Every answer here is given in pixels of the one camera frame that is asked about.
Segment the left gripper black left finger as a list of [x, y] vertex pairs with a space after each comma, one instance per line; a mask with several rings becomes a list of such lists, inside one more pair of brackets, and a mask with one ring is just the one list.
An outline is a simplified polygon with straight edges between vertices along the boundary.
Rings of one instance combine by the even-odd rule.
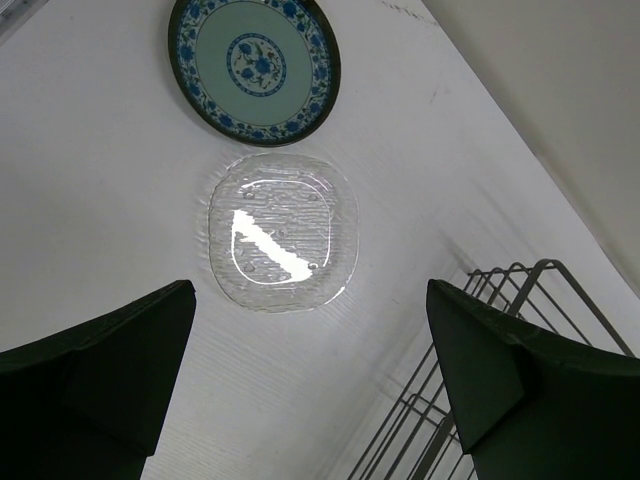
[[178, 280], [1, 354], [4, 479], [138, 479], [162, 432], [196, 310]]

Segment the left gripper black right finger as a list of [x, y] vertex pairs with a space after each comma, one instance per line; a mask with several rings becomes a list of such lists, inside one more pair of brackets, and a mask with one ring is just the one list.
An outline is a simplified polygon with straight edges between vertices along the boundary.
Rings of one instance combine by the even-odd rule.
[[551, 333], [442, 280], [426, 310], [480, 479], [636, 479], [639, 361]]

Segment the clear glass plate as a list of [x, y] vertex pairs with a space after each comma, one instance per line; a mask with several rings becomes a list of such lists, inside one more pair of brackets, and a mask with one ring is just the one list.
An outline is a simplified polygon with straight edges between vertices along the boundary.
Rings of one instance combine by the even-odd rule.
[[338, 297], [359, 255], [359, 206], [330, 162], [261, 153], [233, 163], [208, 201], [211, 273], [224, 295], [262, 313], [309, 311]]

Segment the blue patterned plate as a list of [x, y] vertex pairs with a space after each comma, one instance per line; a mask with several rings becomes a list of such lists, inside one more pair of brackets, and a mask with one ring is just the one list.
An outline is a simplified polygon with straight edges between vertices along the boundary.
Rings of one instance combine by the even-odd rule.
[[315, 1], [178, 1], [167, 42], [189, 105], [241, 143], [301, 141], [336, 103], [340, 51]]

